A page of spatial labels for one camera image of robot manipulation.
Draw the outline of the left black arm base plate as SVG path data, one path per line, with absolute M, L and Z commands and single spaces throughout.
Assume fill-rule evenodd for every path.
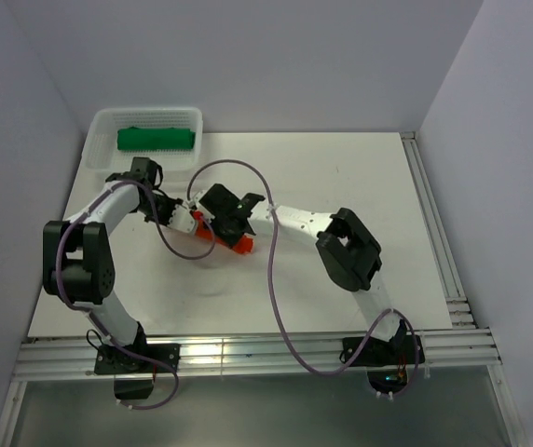
M 142 353 L 126 354 L 124 348 L 103 345 L 98 349 L 94 366 L 96 375 L 136 373 L 171 373 L 178 369 L 179 344 L 151 344 Z

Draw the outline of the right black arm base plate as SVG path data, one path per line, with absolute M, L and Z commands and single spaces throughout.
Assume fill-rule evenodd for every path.
M 419 335 L 416 337 L 406 336 L 397 347 L 391 343 L 382 342 L 375 338 L 369 338 L 360 355 L 351 364 L 352 367 L 387 367 L 398 365 L 404 361 L 407 365 L 424 362 L 422 342 Z

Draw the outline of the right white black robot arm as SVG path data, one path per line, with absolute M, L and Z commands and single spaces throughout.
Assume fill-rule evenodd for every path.
M 381 246 L 354 211 L 300 210 L 271 204 L 265 196 L 248 193 L 239 198 L 217 183 L 191 199 L 195 218 L 205 218 L 197 232 L 238 253 L 252 250 L 254 236 L 286 237 L 316 250 L 328 277 L 340 289 L 350 292 L 364 320 L 372 330 L 372 352 L 376 359 L 390 363 L 404 349 L 402 318 L 391 312 L 392 302 L 376 278 L 382 267 Z

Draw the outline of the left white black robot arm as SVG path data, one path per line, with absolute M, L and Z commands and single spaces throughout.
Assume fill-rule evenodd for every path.
M 102 339 L 117 348 L 116 361 L 138 372 L 150 360 L 142 324 L 119 301 L 109 236 L 131 213 L 147 222 L 193 233 L 197 222 L 181 199 L 158 190 L 162 167 L 135 157 L 130 169 L 110 175 L 101 192 L 80 212 L 50 221 L 43 230 L 43 287 L 70 309 L 84 313 Z

